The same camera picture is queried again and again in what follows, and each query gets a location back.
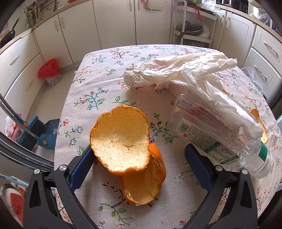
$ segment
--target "clear plastic bottle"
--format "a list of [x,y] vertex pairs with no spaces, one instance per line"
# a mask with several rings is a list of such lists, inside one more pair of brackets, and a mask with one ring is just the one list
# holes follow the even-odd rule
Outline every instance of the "clear plastic bottle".
[[234,134],[221,117],[191,93],[186,92],[175,101],[170,126],[227,169],[244,167],[260,179],[273,167],[272,154],[260,138],[249,139],[243,132]]

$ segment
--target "white tissue paper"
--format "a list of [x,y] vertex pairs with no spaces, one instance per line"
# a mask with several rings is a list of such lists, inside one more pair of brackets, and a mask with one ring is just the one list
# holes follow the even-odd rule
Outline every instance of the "white tissue paper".
[[176,97],[189,89],[202,98],[234,133],[243,131],[255,140],[262,136],[262,126],[223,93],[221,81],[214,74],[236,65],[236,59],[228,59],[222,52],[169,56],[132,64],[124,72],[124,83],[129,87],[156,84],[155,90],[170,89]]

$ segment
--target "blue gripper pad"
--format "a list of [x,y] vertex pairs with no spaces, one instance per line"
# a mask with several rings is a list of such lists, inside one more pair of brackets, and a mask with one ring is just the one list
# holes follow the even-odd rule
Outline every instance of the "blue gripper pad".
[[90,146],[86,148],[86,150],[82,153],[81,156],[77,156],[76,158],[80,159],[80,157],[82,158],[73,170],[70,178],[69,187],[73,192],[81,187],[86,175],[88,174],[95,160],[95,155]]
[[213,164],[211,161],[207,157],[200,155],[192,144],[185,147],[185,157],[201,188],[210,192],[213,180]]

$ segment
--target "table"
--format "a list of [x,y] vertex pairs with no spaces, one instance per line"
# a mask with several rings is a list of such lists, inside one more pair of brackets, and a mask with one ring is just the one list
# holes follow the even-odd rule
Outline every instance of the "table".
[[[97,118],[118,105],[140,109],[149,123],[150,141],[162,154],[167,176],[160,193],[152,203],[132,206],[125,200],[119,177],[95,162],[82,187],[75,194],[99,228],[182,228],[206,195],[197,183],[184,157],[187,142],[171,130],[164,132],[175,102],[167,89],[154,90],[154,85],[129,88],[123,82],[125,67],[154,58],[215,50],[182,45],[137,45],[105,49],[87,54],[80,64],[67,95],[60,119],[55,169],[68,164],[89,145],[89,133]],[[260,216],[271,201],[282,176],[282,136],[271,110],[253,83],[238,68],[217,73],[224,89],[247,109],[258,109],[267,129],[266,144],[273,154],[274,166],[263,179],[252,177]],[[212,221],[218,219],[228,197],[226,190]],[[63,219],[70,219],[56,194]]]

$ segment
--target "trash can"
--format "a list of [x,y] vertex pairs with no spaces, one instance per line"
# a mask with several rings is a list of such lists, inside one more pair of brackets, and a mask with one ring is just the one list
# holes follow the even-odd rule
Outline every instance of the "trash can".
[[45,79],[51,87],[61,81],[59,67],[55,59],[49,60],[39,69],[38,78]]

